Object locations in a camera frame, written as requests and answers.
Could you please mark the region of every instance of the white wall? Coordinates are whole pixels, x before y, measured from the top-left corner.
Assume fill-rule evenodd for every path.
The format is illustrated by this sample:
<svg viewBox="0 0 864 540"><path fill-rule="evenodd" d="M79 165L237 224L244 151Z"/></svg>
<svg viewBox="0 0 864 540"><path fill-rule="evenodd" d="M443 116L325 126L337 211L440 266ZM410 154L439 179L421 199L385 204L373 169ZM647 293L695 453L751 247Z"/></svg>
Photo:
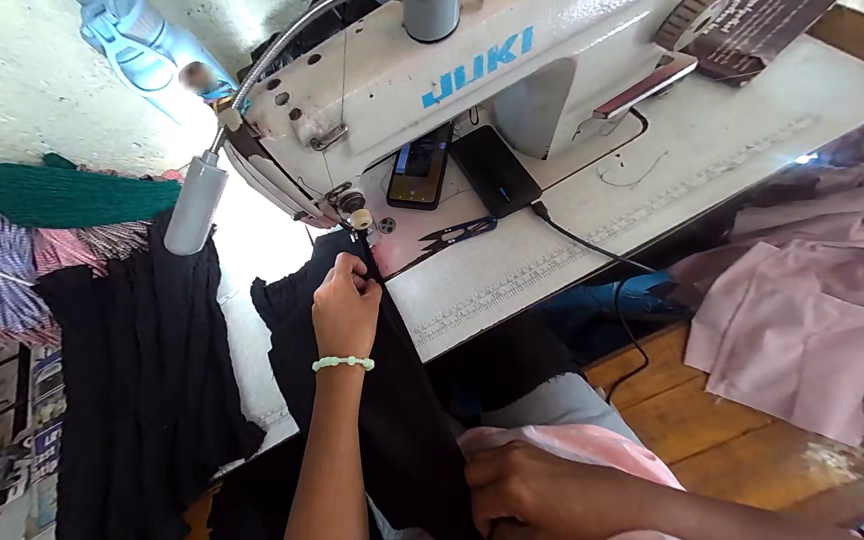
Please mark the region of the white wall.
<svg viewBox="0 0 864 540"><path fill-rule="evenodd" d="M152 0L230 72L303 10L306 0ZM0 161L57 152L79 164L141 175L186 164L214 135L214 116L189 96L178 126L114 77L79 37L75 0L0 0Z"/></svg>

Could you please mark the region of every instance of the black cable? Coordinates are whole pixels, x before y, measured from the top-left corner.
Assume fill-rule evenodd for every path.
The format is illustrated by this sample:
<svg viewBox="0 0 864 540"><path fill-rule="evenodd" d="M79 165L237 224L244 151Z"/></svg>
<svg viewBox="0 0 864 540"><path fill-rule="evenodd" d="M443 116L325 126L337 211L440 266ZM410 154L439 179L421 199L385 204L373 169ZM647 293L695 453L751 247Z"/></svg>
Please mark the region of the black cable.
<svg viewBox="0 0 864 540"><path fill-rule="evenodd" d="M622 256L621 254L616 254L612 251L600 248L599 246L596 246L595 244L593 244L591 242L587 242L586 240L583 240L582 238L576 236L575 234L569 232L568 230L565 230L564 228L560 227L559 224L552 221L552 218L549 216L549 210L548 210L548 208L546 208L546 205L542 201L532 202L532 212L534 212L535 215L537 215L538 217L542 218L542 221L551 225L552 228L555 229L556 231L569 237L571 240L582 244L586 248L594 251L595 253L602 254L602 255L604 255L604 256L606 256L606 257L608 257L614 261L620 261L620 262L625 263L625 264L631 264L632 266L637 266L638 268L641 268L642 270L645 270L646 272L648 272L650 274L654 274L656 272L655 269L649 268L648 266L642 264L641 262L635 262L634 260L632 260L628 257Z"/></svg>
<svg viewBox="0 0 864 540"><path fill-rule="evenodd" d="M613 253L609 250L605 250L603 248L600 248L600 247L596 246L595 244L588 242L586 240L583 240L579 236L576 236L575 234L569 232L568 230L560 227L559 224L552 221L552 217L549 215L549 209L546 207L546 205L542 201L532 202L532 212L534 212L535 215L537 215L538 217L542 218L542 221L544 221L545 223L548 223L556 231L562 233L563 235L570 238L571 240L582 244L582 246L585 246L586 248L594 251L595 253L602 254L602 255L604 255L604 256L606 256L606 257L608 257L614 261L619 261L619 262L622 262L625 264L631 264L632 266L636 266L638 268L641 268L642 270L645 270L646 272L649 272L650 274L653 274L656 272L656 270L653 268L649 268L648 266L646 266L640 262L635 262L634 260L632 260L628 257L625 257L625 256L622 256L620 254ZM636 335L634 333L632 333L632 329L629 327L629 323L627 323L625 321L625 316L622 315L622 310L619 309L619 306L618 306L619 294L622 292L622 288L625 287L625 283L628 282L630 279L631 279L631 277L626 277L626 278L622 279L621 281L618 282L618 285L615 287L615 297L614 297L614 301L613 301L614 306L615 306L615 315L618 316L619 322L622 323L622 328L624 328L625 332L629 335L629 338L631 339L631 343L632 343L632 345L635 346L635 349L638 349L639 353L642 354L642 359L645 362L642 363L642 365L638 366L637 368L633 369L630 373L623 374L622 376L619 377L619 379L615 383L612 384L612 387L608 390L608 393L606 394L606 403L609 405L612 404L612 395L616 392L616 388L618 388L619 385L625 383L626 381L631 379L634 375L640 373L643 369L645 369L646 367L649 366L649 355L645 353L644 349L642 349L642 345L639 344L639 340L636 339Z"/></svg>
<svg viewBox="0 0 864 540"><path fill-rule="evenodd" d="M619 294L622 292L622 288L625 287L625 283L629 280L630 277L626 277L618 282L618 285L615 288L615 297L613 299L613 304L615 306L615 314L618 315L618 320L622 323L622 328L624 328L625 332L629 334L629 338L631 338L631 344L635 346L635 349L638 349L638 352L642 355L642 360L644 362L642 363L642 365L631 370L629 373L620 376L619 379L612 384L612 387L608 390L608 393L606 394L606 403L609 405L612 404L612 395L616 393L616 388L618 388L619 385L625 383L636 374L639 374L643 369L649 367L649 355L645 353L644 349L642 349L642 345L639 344L639 340L636 339L636 335L632 333L632 329L629 327L629 323L625 321L625 316L622 315L622 310L618 307Z"/></svg>

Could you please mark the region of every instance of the blue-handled snips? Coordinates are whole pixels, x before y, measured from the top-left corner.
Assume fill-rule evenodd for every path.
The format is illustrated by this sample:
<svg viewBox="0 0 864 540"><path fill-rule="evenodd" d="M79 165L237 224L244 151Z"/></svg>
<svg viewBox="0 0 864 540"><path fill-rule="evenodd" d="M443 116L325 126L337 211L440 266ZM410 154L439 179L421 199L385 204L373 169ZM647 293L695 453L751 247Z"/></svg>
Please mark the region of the blue-handled snips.
<svg viewBox="0 0 864 540"><path fill-rule="evenodd" d="M483 233L494 230L497 226L498 219L489 215L482 219L475 219L459 225L453 225L452 227L445 227L442 230L436 230L419 238L418 241L435 240L422 248L422 251L438 253L456 242L478 237ZM459 234L446 239L446 236L454 235L455 233Z"/></svg>

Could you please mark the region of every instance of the beaded bracelet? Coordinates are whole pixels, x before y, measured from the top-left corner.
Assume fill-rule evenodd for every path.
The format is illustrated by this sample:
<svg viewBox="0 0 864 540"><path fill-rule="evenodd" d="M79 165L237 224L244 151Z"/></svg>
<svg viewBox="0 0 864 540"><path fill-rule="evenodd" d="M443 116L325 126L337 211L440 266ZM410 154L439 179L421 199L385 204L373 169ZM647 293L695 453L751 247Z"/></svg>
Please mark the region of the beaded bracelet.
<svg viewBox="0 0 864 540"><path fill-rule="evenodd" d="M355 356L340 358L339 356L326 356L321 360L312 362L312 371L317 372L324 367L337 366L339 364L348 364L350 366L361 364L362 367L366 368L366 371L372 371L372 368L376 367L376 361L371 358L356 358Z"/></svg>

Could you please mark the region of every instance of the green fabric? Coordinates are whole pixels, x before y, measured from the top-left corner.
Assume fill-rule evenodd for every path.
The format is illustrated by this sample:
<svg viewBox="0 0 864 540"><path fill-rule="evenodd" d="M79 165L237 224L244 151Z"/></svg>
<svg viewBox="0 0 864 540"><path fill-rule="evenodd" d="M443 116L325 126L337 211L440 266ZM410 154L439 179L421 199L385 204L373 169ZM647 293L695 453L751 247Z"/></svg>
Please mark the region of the green fabric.
<svg viewBox="0 0 864 540"><path fill-rule="evenodd" d="M42 165L46 167L55 167L56 169L76 170L79 167L75 163L62 157L58 153L49 152L42 155Z"/></svg>
<svg viewBox="0 0 864 540"><path fill-rule="evenodd" d="M79 229L152 219L176 205L182 188L174 180L114 177L69 170L51 157L43 161L51 166L0 163L0 213L15 225Z"/></svg>

